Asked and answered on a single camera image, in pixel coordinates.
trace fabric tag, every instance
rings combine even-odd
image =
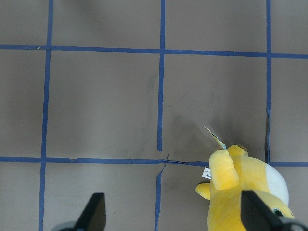
[[[212,178],[211,172],[210,172],[210,169],[209,169],[209,168],[205,168],[205,169],[204,169],[203,174],[202,174],[202,177],[209,178],[209,179]]]
[[[219,138],[218,138],[213,132],[210,131],[210,129],[208,129],[206,126],[204,126],[204,127],[211,133],[211,135],[213,136],[214,140],[216,141],[216,143],[218,143],[218,145],[219,145],[221,148],[227,149],[226,145],[225,145],[223,142],[221,142],[221,141],[219,140]]]

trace stuffed animal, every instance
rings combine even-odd
[[[216,150],[209,167],[210,183],[196,187],[198,194],[210,200],[208,231],[246,230],[241,222],[242,190],[253,190],[277,216],[294,218],[283,176],[263,161],[248,157],[244,147]]]

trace blue painter's tape line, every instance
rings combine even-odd
[[[43,231],[46,163],[40,165],[38,231]]]
[[[0,156],[0,162],[39,163],[40,161],[40,158]]]
[[[112,52],[112,53],[139,53],[139,54],[159,54],[160,49],[141,48],[116,48],[116,47],[76,47],[76,46],[52,46],[53,51],[92,51],[92,52]]]
[[[164,163],[165,160],[149,159],[95,159],[95,158],[46,158],[48,163],[82,163],[82,164],[136,164],[136,165],[156,165]]]
[[[284,58],[284,59],[308,59],[308,54],[283,54],[272,53],[272,58]]]
[[[4,50],[48,50],[48,46],[37,46],[37,45],[5,45],[0,44],[0,49]]]
[[[169,155],[167,159],[165,160],[165,164],[163,169],[159,172],[159,174],[156,177],[156,203],[155,203],[155,231],[158,231],[158,220],[159,220],[159,214],[160,214],[160,199],[161,199],[161,185],[162,185],[162,173],[166,167],[166,164],[168,162]]]
[[[139,48],[112,48],[112,47],[76,47],[76,46],[40,46],[40,45],[10,45],[0,44],[4,50],[53,50],[53,51],[92,51],[111,53],[139,53],[139,54],[183,54],[183,55],[214,55],[214,56],[244,56],[244,57],[267,57],[267,53],[261,52],[236,52],[236,51],[194,51],[172,49],[139,49]],[[285,59],[308,59],[308,54],[272,53],[272,58]]]
[[[51,45],[53,24],[53,0],[49,0],[48,5],[48,28],[47,28],[47,46]]]
[[[98,159],[98,158],[51,158],[47,157],[44,160],[41,158],[30,158],[30,157],[0,157],[0,162],[24,162],[24,163],[81,163],[81,164],[135,164],[135,165],[157,165],[160,163],[168,163],[174,165],[191,165],[199,167],[208,167],[208,162],[202,161],[190,161],[181,162],[176,160],[165,160],[165,159]]]
[[[266,57],[266,53],[261,52],[237,52],[237,51],[195,51],[195,50],[164,50],[164,54],[197,54],[215,56],[244,56],[244,57]]]
[[[308,167],[308,162],[268,162],[273,167]]]
[[[165,49],[166,35],[166,1],[160,1],[160,49]]]
[[[163,133],[163,98],[164,98],[164,65],[165,56],[159,57],[159,77],[158,77],[158,115],[157,115],[157,149],[162,151],[162,133]]]
[[[270,162],[270,119],[271,119],[271,12],[270,0],[266,0],[266,140],[265,160]]]
[[[271,53],[271,12],[270,0],[266,0],[266,51]]]
[[[42,123],[42,154],[41,154],[41,158],[43,160],[46,158],[50,62],[51,62],[51,51],[46,51],[44,101],[43,101],[43,123]]]

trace grid line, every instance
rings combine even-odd
[[[270,162],[270,119],[271,119],[271,15],[270,0],[266,0],[266,140],[265,161]]]
[[[53,24],[53,0],[48,4],[48,28],[46,46],[51,46]],[[42,122],[42,146],[39,180],[39,206],[38,206],[38,231],[44,230],[44,200],[45,200],[45,173],[46,173],[46,149],[47,149],[47,125],[48,125],[48,103],[49,103],[49,82],[50,82],[51,50],[46,50],[45,60],[45,81],[43,101],[43,122]]]
[[[308,54],[272,53],[271,52],[271,1],[266,0],[266,52],[241,52],[241,51],[203,51],[203,50],[176,50],[166,49],[166,1],[160,1],[160,47],[159,49],[141,48],[117,48],[117,47],[82,47],[82,46],[57,46],[52,45],[52,24],[53,24],[53,0],[49,0],[48,9],[48,29],[46,45],[10,45],[0,44],[0,49],[5,50],[45,50],[45,82],[43,101],[43,122],[42,122],[42,145],[41,158],[31,157],[6,157],[0,156],[0,162],[22,162],[40,163],[40,189],[39,189],[39,218],[38,230],[43,231],[44,218],[44,195],[45,195],[45,172],[46,163],[80,163],[80,164],[140,164],[156,165],[160,163],[191,165],[207,167],[208,162],[181,162],[167,159],[99,159],[99,158],[49,158],[46,157],[47,126],[48,126],[48,101],[49,101],[49,81],[52,51],[84,51],[84,52],[114,52],[114,53],[139,53],[139,54],[160,54],[159,58],[159,81],[158,81],[158,115],[157,115],[157,149],[162,151],[162,129],[163,129],[163,90],[164,90],[164,65],[166,54],[177,55],[205,55],[205,56],[244,56],[266,58],[266,138],[265,138],[265,159],[268,164],[274,167],[308,167],[308,162],[271,162],[270,161],[270,119],[271,119],[271,60],[273,58],[286,59],[308,59]],[[162,173],[156,178],[156,204],[155,204],[155,231],[158,231],[158,220],[160,213],[161,180]]]
[[[183,54],[205,56],[243,56],[266,58],[266,52],[244,51],[205,51],[205,50],[177,50],[177,49],[144,49],[144,48],[117,48],[117,47],[80,47],[80,46],[46,46],[46,45],[10,45],[0,44],[3,50],[45,50],[45,51],[87,51],[111,53],[137,53],[137,54]],[[271,53],[271,58],[308,59],[308,54]]]

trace white patch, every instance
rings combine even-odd
[[[210,169],[209,168],[205,168],[204,171],[203,171],[202,176],[205,177],[205,178],[211,179],[212,175],[211,175]]]
[[[270,193],[289,205],[289,192],[283,176],[268,164],[266,164],[265,172]]]

